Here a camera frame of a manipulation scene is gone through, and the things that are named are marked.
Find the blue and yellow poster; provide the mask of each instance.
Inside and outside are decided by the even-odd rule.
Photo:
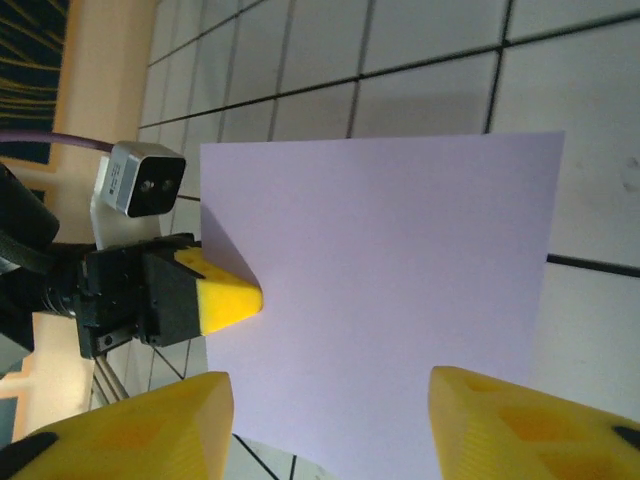
[[[69,0],[0,0],[0,129],[52,131]],[[49,164],[46,144],[3,143],[0,157]]]

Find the grout line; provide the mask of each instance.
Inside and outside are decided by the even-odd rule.
[[[193,202],[200,201],[200,197],[192,197],[190,195],[178,195],[178,198],[181,198],[182,200],[191,200]]]
[[[551,38],[556,38],[556,37],[561,37],[561,36],[565,36],[565,35],[572,35],[575,33],[580,33],[580,32],[584,32],[584,31],[588,31],[588,30],[594,30],[597,28],[603,28],[603,27],[609,27],[609,26],[614,26],[614,25],[619,25],[619,24],[624,24],[624,23],[628,23],[630,21],[633,20],[638,20],[640,19],[640,12],[632,12],[626,15],[622,15],[622,16],[617,16],[617,17],[612,17],[612,18],[608,18],[606,20],[600,21],[600,22],[592,22],[589,24],[583,24],[583,25],[579,25],[579,26],[574,26],[571,28],[566,28],[566,29],[561,29],[561,30],[557,30],[554,32],[547,32],[547,33],[543,33],[543,34],[538,34],[535,36],[530,36],[530,37],[526,37],[526,38],[522,38],[519,40],[514,40],[514,41],[506,41],[505,45],[486,45],[484,47],[478,47],[478,48],[473,48],[473,49],[469,49],[469,50],[464,50],[461,52],[456,52],[453,54],[449,54],[449,55],[443,55],[440,57],[433,57],[433,58],[429,58],[426,60],[421,60],[421,61],[417,61],[417,62],[410,62],[410,63],[406,63],[403,65],[398,65],[395,67],[390,67],[390,68],[385,68],[385,69],[381,69],[381,70],[376,70],[376,71],[372,71],[372,72],[368,72],[368,73],[363,73],[361,75],[352,75],[349,77],[345,77],[339,80],[333,80],[330,82],[325,82],[325,83],[320,83],[317,85],[312,85],[312,86],[308,86],[308,87],[304,87],[304,88],[299,88],[299,89],[295,89],[295,90],[290,90],[287,92],[283,92],[280,93],[278,95],[268,95],[265,97],[260,97],[260,98],[256,98],[253,100],[248,100],[248,101],[244,101],[244,102],[239,102],[236,104],[232,104],[232,105],[225,105],[223,107],[219,107],[219,108],[214,108],[211,110],[206,110],[203,112],[198,112],[198,113],[194,113],[194,114],[190,114],[190,115],[184,115],[182,117],[177,117],[174,119],[170,119],[170,120],[162,120],[159,122],[155,122],[155,123],[150,123],[147,125],[141,125],[140,128],[148,128],[148,127],[154,127],[154,126],[158,126],[158,125],[162,125],[164,123],[169,123],[169,122],[173,122],[173,121],[177,121],[177,120],[185,120],[187,118],[192,118],[192,117],[197,117],[197,116],[201,116],[201,115],[208,115],[211,113],[218,113],[218,112],[225,112],[227,110],[231,110],[234,108],[240,108],[240,107],[245,107],[248,105],[253,105],[255,103],[261,103],[261,102],[265,102],[268,100],[275,100],[278,98],[283,98],[283,97],[288,97],[291,95],[297,95],[300,93],[306,93],[306,92],[312,92],[315,90],[320,90],[322,88],[328,88],[328,87],[334,87],[334,86],[338,86],[338,85],[344,85],[345,83],[349,83],[349,82],[354,82],[354,81],[362,81],[362,80],[366,80],[369,78],[375,78],[375,77],[380,77],[383,75],[389,75],[392,73],[399,73],[399,72],[404,72],[407,70],[413,70],[413,69],[417,69],[417,68],[421,68],[421,67],[427,67],[430,65],[436,65],[436,64],[440,64],[440,63],[444,63],[444,62],[449,62],[449,61],[453,61],[453,60],[461,60],[461,59],[465,59],[465,58],[470,58],[470,57],[474,57],[476,55],[482,55],[485,53],[490,53],[490,52],[497,52],[499,49],[509,49],[509,48],[513,48],[513,47],[517,47],[520,45],[526,45],[526,44],[531,44],[531,43],[535,43],[535,42],[542,42],[542,41],[546,41],[549,40]]]
[[[610,17],[601,18],[598,20],[592,20],[589,22],[578,23],[568,27],[558,28],[544,33],[536,33],[533,35],[520,37],[514,40],[507,40],[509,47],[518,47],[520,45],[528,45],[530,43],[543,42],[553,38],[564,37],[566,35],[575,35],[577,33],[588,32],[590,30],[596,30],[599,28],[612,27],[624,23],[630,23],[640,20],[640,10],[632,10],[620,15],[613,15]]]
[[[101,367],[100,367],[99,365],[96,365],[96,368],[97,368],[98,370],[101,370],[101,371],[102,371],[102,369],[101,369]],[[102,373],[103,373],[103,377],[105,377],[105,386],[106,386],[106,388],[109,390],[110,397],[115,398],[115,399],[117,400],[117,398],[118,398],[118,392],[116,391],[115,385],[112,385],[112,384],[111,384],[111,382],[109,382],[109,380],[108,380],[108,379],[106,378],[106,376],[104,375],[104,371],[102,371]],[[107,403],[109,403],[108,397],[105,395],[105,393],[106,393],[106,392],[105,392],[105,389],[104,389],[104,388],[102,388],[102,385],[100,385],[100,383],[99,383],[99,382],[95,382],[95,383],[96,383],[96,385],[98,386],[98,389],[99,389],[99,390],[100,390],[100,392],[102,393],[103,397],[107,400]]]
[[[231,96],[231,82],[233,81],[233,70],[236,63],[236,53],[238,51],[238,39],[240,37],[240,27],[241,27],[241,21],[242,21],[242,19],[240,18],[240,14],[245,11],[246,10],[240,10],[238,12],[235,25],[233,26],[233,38],[231,40],[231,52],[229,53],[229,63],[227,65],[227,79],[224,86],[224,96],[222,98],[222,107],[218,109],[214,109],[216,111],[222,112],[220,114],[220,119],[218,120],[218,138],[217,138],[218,143],[222,142],[222,136],[224,135],[224,124],[225,124],[225,117],[226,117],[225,111],[229,103],[229,97]]]
[[[98,387],[98,390],[100,390],[100,395],[102,395],[102,399],[104,399],[105,403],[106,403],[107,405],[109,405],[109,402],[108,402],[108,400],[107,400],[107,395],[105,394],[104,389],[102,388],[102,385],[100,385],[98,382],[93,382],[93,381],[92,381],[92,384],[91,384],[91,385],[92,385],[92,386],[91,386],[91,396],[95,395],[95,391],[94,391],[94,389],[93,389],[93,385],[94,385],[94,384],[96,385],[96,387]]]
[[[153,347],[153,351],[156,352],[158,354],[158,356],[164,360],[164,363],[166,363],[167,365],[169,365],[169,368],[171,370],[173,370],[173,373],[175,373],[176,375],[178,375],[178,377],[180,377],[180,380],[184,380],[184,377],[182,375],[180,375],[180,373],[178,372],[178,369],[176,367],[174,367],[173,365],[171,365],[171,363],[169,362],[169,360],[167,360],[167,357],[165,357],[162,353],[160,353],[160,350],[158,350],[156,347]]]
[[[248,107],[250,105],[255,105],[256,103],[262,103],[262,102],[268,102],[269,100],[276,100],[278,98],[284,98],[284,97],[290,97],[292,95],[298,95],[300,93],[307,93],[307,92],[313,92],[315,90],[321,90],[323,88],[328,88],[328,87],[336,87],[338,85],[344,85],[345,83],[350,83],[350,82],[354,82],[358,79],[357,76],[351,76],[348,78],[342,78],[340,80],[333,80],[330,82],[325,82],[322,84],[318,84],[318,85],[313,85],[310,87],[304,87],[304,88],[299,88],[296,90],[290,90],[288,92],[284,92],[281,93],[279,95],[267,95],[265,97],[259,97],[253,100],[245,100],[243,102],[238,102],[238,103],[234,103],[231,105],[225,105],[223,107],[218,107],[218,108],[213,108],[211,110],[205,110],[202,112],[198,112],[198,113],[192,113],[190,115],[184,115],[182,117],[177,117],[177,118],[173,118],[171,120],[162,120],[156,123],[150,123],[148,125],[142,125],[140,128],[149,128],[149,127],[156,127],[158,125],[162,125],[165,123],[171,123],[171,122],[176,122],[178,120],[185,120],[187,118],[193,118],[193,117],[200,117],[202,115],[210,115],[212,113],[224,113],[227,110],[233,110],[235,108],[240,108],[240,107]]]
[[[176,2],[176,11],[173,16],[173,23],[171,24],[171,39],[169,40],[169,45],[173,44],[173,39],[176,35],[176,24],[178,23],[178,3]],[[167,99],[167,89],[169,87],[169,77],[171,75],[171,61],[167,59],[167,75],[164,78],[164,86],[162,87],[162,105],[160,105],[160,121],[162,121],[162,117],[164,116],[164,107],[166,105]],[[158,142],[160,142],[160,137],[162,136],[162,127],[158,129]]]
[[[362,28],[362,40],[360,41],[360,53],[358,54],[357,79],[353,88],[353,97],[351,97],[351,108],[349,110],[349,120],[347,121],[346,138],[353,136],[353,125],[356,120],[356,112],[358,110],[358,101],[360,100],[360,81],[364,70],[364,62],[367,56],[367,48],[369,46],[369,38],[371,36],[371,24],[373,23],[373,10],[375,8],[375,0],[367,2],[367,11],[364,16],[364,26]]]
[[[287,62],[287,51],[289,49],[289,38],[291,36],[291,26],[293,25],[293,15],[296,9],[296,0],[289,0],[289,7],[287,8],[287,21],[284,25],[284,36],[282,38],[282,49],[280,50],[280,64],[278,65],[278,76],[276,77],[276,95],[280,95],[282,89],[282,79],[284,77],[284,68]],[[276,119],[278,116],[279,102],[276,98],[273,102],[273,109],[271,110],[271,120],[269,121],[269,133],[267,134],[267,141],[273,140],[273,135],[276,129]]]
[[[151,390],[151,377],[153,376],[153,365],[155,362],[156,362],[156,350],[154,348],[153,353],[151,355],[151,368],[149,369],[149,381],[147,382],[147,392]]]
[[[254,451],[253,451],[253,449],[252,449],[249,445],[247,445],[247,444],[244,442],[244,440],[242,440],[242,438],[240,438],[240,437],[239,437],[238,435],[236,435],[235,433],[233,434],[233,437],[234,437],[238,442],[240,442],[240,445],[242,445],[242,446],[247,450],[247,452],[249,452],[249,455],[251,455],[251,456],[253,457],[253,459],[254,459],[256,462],[258,462],[262,468],[264,468],[264,470],[269,474],[269,476],[271,476],[271,478],[273,478],[274,480],[280,480],[280,479],[278,478],[278,476],[277,476],[275,473],[273,473],[273,471],[271,471],[271,469],[267,466],[267,464],[266,464],[266,463],[264,463],[260,457],[258,457],[258,455],[256,454],[256,452],[254,452]]]
[[[147,64],[147,68],[151,67],[152,65],[155,65],[156,63],[160,63],[161,60],[167,58],[170,53],[166,53],[164,55],[160,55],[160,57],[156,58],[155,60],[151,61],[151,53],[153,50],[153,43],[156,40],[156,23],[158,21],[158,8],[160,7],[160,4],[164,3],[164,0],[158,0],[157,4],[156,4],[156,8],[153,11],[153,32],[151,34],[151,45],[150,47],[150,51],[149,51],[149,57],[147,58],[147,60],[149,61],[149,63]],[[174,6],[174,10],[173,10],[173,19],[171,21],[171,33],[170,33],[170,39],[169,39],[169,52],[171,52],[171,47],[173,45],[173,38],[175,35],[175,31],[176,31],[176,24],[178,23],[178,11],[180,10],[180,4],[176,1],[175,2],[175,6]]]
[[[189,356],[190,355],[191,355],[191,339],[189,339],[189,343],[187,343],[187,358],[186,358],[186,361],[184,362],[184,375],[182,376],[183,380],[185,378],[187,378],[187,370],[189,368]]]
[[[504,10],[504,18],[502,19],[502,31],[500,33],[500,47],[496,50],[496,70],[493,75],[493,81],[491,82],[491,91],[489,93],[489,104],[487,107],[487,116],[484,122],[483,133],[489,133],[491,131],[491,125],[493,123],[493,112],[496,108],[496,102],[498,100],[498,86],[500,85],[500,73],[502,72],[502,60],[504,58],[504,50],[507,46],[507,35],[509,33],[509,23],[511,22],[511,14],[513,12],[513,5],[515,0],[507,0],[507,5]]]
[[[131,342],[128,342],[126,345],[129,345],[129,349],[127,350],[127,361],[124,364],[124,376],[122,377],[122,386],[124,387],[124,385],[127,383],[127,378],[129,376],[129,359],[131,358],[131,350],[133,350],[133,344]]]
[[[171,212],[169,212],[171,214],[171,223],[169,224],[169,235],[173,234],[173,224],[176,221],[176,206],[175,204],[173,205],[173,208],[171,209]]]
[[[289,473],[289,480],[294,480],[296,477],[296,463],[298,463],[298,456],[294,455],[291,459],[291,472]]]
[[[599,262],[596,260],[587,260],[584,258],[566,257],[564,255],[556,255],[550,253],[547,255],[547,263],[555,265],[564,265],[566,267],[575,267],[583,270],[591,270],[594,272],[611,273],[623,277],[640,278],[640,268],[630,265],[619,265],[615,263]]]
[[[155,59],[153,62],[150,62],[149,65],[147,65],[148,67],[152,67],[153,65],[155,65],[156,63],[161,62],[162,60],[169,58],[171,55],[173,55],[174,53],[178,52],[179,50],[182,50],[183,48],[188,47],[189,45],[191,45],[193,42],[197,42],[198,40],[200,40],[202,37],[210,34],[211,32],[213,32],[214,30],[217,30],[218,28],[222,27],[223,25],[226,25],[227,23],[231,22],[232,20],[234,20],[235,18],[238,18],[241,14],[248,12],[249,10],[257,7],[258,5],[260,5],[261,3],[265,2],[266,0],[257,0],[256,2],[252,3],[251,5],[247,6],[247,7],[243,7],[238,9],[238,11],[236,13],[234,13],[233,15],[231,15],[228,18],[225,18],[224,20],[219,21],[218,23],[216,23],[215,25],[213,25],[212,27],[207,28],[206,30],[203,30],[202,32],[198,33],[198,35],[196,35],[195,37],[193,37],[191,40],[186,41],[185,43],[183,43],[182,45],[177,46],[176,48],[174,48],[173,50],[171,50],[169,53],[162,55],[161,57]],[[204,18],[204,3],[203,3],[203,10],[202,10],[202,18]]]
[[[205,9],[205,2],[202,2],[202,6],[200,7],[200,23],[198,24],[198,31],[200,31],[200,29],[202,28],[202,19],[204,18],[204,9]],[[193,106],[193,91],[194,91],[194,86],[196,83],[196,73],[198,71],[198,55],[200,54],[200,49],[202,48],[202,42],[197,41],[196,43],[196,54],[195,57],[193,59],[193,67],[191,68],[191,82],[189,85],[189,97],[187,100],[187,114],[189,114],[189,112],[191,112],[191,107]],[[188,137],[188,133],[189,133],[189,121],[190,119],[187,118],[185,125],[184,125],[184,132],[182,134],[182,144],[181,144],[181,148],[182,148],[182,152],[184,154],[184,150],[187,147],[187,137]]]

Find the beige wall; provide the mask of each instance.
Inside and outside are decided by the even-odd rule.
[[[142,108],[155,0],[75,0],[63,60],[55,130],[105,141],[135,139]],[[55,189],[51,210],[60,220],[58,242],[93,242],[89,201],[100,154],[54,147],[55,173],[9,164],[25,183]],[[41,316],[33,370],[21,382],[30,391],[26,430],[86,411],[91,362],[80,358],[75,323]]]

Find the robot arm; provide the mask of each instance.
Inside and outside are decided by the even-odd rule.
[[[158,215],[173,208],[184,168],[161,145],[116,144],[92,199],[96,244],[67,245],[0,164],[0,373],[33,351],[33,312],[74,318],[80,353],[94,358],[134,337],[172,345],[261,309],[260,290],[207,264],[192,235],[161,237]]]

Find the white tiled wall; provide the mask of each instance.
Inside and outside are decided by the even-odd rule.
[[[640,268],[638,0],[160,0],[141,127],[187,156],[163,232],[198,238],[201,143],[565,130],[549,251],[588,268],[547,266],[533,384],[640,419],[638,270],[589,269]],[[133,394],[179,381],[204,339],[126,365]],[[333,478],[245,445],[226,478]]]
[[[95,392],[91,392],[91,400],[89,401],[89,410],[95,410],[96,408],[100,408],[103,406],[104,405],[102,404],[102,400],[100,399],[100,396]]]

